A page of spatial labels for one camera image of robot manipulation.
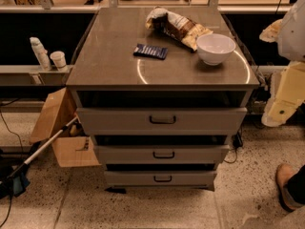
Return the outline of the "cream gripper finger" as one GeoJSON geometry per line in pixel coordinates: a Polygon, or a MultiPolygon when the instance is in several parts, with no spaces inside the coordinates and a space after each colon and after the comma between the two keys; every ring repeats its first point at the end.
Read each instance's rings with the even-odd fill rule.
{"type": "Polygon", "coordinates": [[[262,33],[259,35],[259,39],[269,43],[276,42],[281,30],[281,24],[281,19],[274,21],[271,25],[262,31],[262,33]]]}
{"type": "Polygon", "coordinates": [[[273,73],[270,93],[261,122],[278,127],[305,102],[305,63],[291,61],[281,72],[273,73]]]}

